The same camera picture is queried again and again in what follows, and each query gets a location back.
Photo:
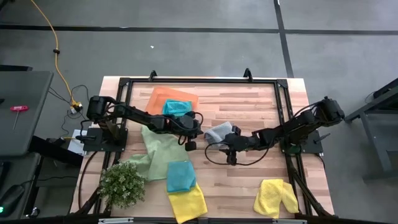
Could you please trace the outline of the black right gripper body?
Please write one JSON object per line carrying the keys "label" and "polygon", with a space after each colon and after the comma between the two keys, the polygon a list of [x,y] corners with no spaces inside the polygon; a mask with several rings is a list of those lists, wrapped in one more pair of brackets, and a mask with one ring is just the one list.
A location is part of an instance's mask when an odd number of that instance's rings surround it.
{"label": "black right gripper body", "polygon": [[259,146],[259,139],[255,136],[242,136],[241,129],[237,126],[232,126],[233,139],[231,140],[231,147],[237,151],[245,151],[250,148],[257,149]]}

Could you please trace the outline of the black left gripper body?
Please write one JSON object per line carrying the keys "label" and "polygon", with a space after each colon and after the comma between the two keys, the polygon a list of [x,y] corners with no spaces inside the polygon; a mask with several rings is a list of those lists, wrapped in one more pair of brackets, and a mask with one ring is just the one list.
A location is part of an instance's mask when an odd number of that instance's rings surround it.
{"label": "black left gripper body", "polygon": [[203,116],[197,112],[187,112],[181,116],[172,116],[170,121],[172,125],[172,134],[178,134],[190,139],[203,134],[201,124]]}

